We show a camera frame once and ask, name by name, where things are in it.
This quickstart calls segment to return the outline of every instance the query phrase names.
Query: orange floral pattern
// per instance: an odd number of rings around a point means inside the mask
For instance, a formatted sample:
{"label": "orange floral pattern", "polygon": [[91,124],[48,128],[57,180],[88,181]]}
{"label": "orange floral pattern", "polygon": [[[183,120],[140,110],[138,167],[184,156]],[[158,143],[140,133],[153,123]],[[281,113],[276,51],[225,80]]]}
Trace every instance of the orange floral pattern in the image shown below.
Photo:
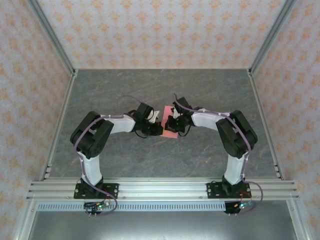
{"label": "orange floral pattern", "polygon": [[243,69],[285,0],[39,2],[78,69]]}
{"label": "orange floral pattern", "polygon": [[298,1],[255,76],[277,156],[320,236],[320,8]]}
{"label": "orange floral pattern", "polygon": [[0,239],[11,240],[48,157],[70,76],[27,1],[0,2],[0,39]]}

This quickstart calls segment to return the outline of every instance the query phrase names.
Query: enclosure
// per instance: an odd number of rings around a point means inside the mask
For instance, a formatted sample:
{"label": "enclosure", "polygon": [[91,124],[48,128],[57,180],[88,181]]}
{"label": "enclosure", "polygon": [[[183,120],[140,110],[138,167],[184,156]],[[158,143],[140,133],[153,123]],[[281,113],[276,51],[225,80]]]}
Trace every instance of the enclosure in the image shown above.
{"label": "enclosure", "polygon": [[[317,239],[317,3],[1,2],[1,239]],[[162,121],[173,94],[244,114],[258,138],[245,177],[262,187],[249,188],[259,207],[228,217],[239,199],[209,197],[228,153],[220,132],[192,126],[178,138],[110,135],[99,167],[119,184],[118,207],[88,218],[74,199],[83,172],[72,133],[90,111],[119,116],[139,102]]]}

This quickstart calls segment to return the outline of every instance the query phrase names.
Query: black mounting plate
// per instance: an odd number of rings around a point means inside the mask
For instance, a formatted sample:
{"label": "black mounting plate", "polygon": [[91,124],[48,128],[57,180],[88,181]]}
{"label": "black mounting plate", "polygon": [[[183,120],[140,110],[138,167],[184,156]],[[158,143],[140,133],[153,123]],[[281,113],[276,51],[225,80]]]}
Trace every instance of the black mounting plate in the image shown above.
{"label": "black mounting plate", "polygon": [[[227,195],[226,191],[222,188],[222,181],[219,182],[209,182],[206,184],[206,193],[208,199],[241,199],[242,194],[241,190],[245,193],[251,195],[251,189],[249,183],[243,183],[238,188],[237,191],[230,192]],[[250,199],[247,194],[244,194],[243,199]]]}
{"label": "black mounting plate", "polygon": [[[107,193],[114,196],[116,199],[118,198],[119,193],[119,184],[118,183],[103,183],[102,190],[106,190]],[[99,193],[98,196],[96,196],[96,191],[94,193],[87,190],[87,188],[84,187],[82,183],[77,183],[75,185],[74,190],[74,199],[105,199],[106,195],[102,192]]]}

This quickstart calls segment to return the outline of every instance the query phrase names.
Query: pink object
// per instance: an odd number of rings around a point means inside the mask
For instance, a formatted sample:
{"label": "pink object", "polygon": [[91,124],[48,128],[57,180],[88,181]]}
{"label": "pink object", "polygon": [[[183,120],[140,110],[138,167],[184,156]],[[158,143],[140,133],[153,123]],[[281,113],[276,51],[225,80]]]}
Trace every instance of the pink object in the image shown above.
{"label": "pink object", "polygon": [[[162,119],[162,122],[161,122],[161,126],[163,127],[163,129],[165,129],[165,124],[166,124],[166,122],[168,120],[168,116],[173,116],[173,113],[171,111],[172,108],[173,108],[173,106],[165,106],[164,107],[163,119]],[[161,137],[166,137],[166,138],[177,139],[178,138],[178,133],[177,132],[163,130],[163,134],[160,135],[160,136]]]}

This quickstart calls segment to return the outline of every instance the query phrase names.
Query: wall panel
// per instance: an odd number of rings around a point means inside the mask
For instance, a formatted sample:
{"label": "wall panel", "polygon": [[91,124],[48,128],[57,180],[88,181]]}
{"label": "wall panel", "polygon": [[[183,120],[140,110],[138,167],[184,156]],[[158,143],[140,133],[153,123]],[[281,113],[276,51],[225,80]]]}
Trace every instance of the wall panel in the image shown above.
{"label": "wall panel", "polygon": [[255,77],[278,159],[320,236],[320,5],[299,0]]}
{"label": "wall panel", "polygon": [[0,2],[0,239],[12,239],[54,136],[69,74],[26,0]]}
{"label": "wall panel", "polygon": [[285,0],[39,0],[80,69],[249,68]]}

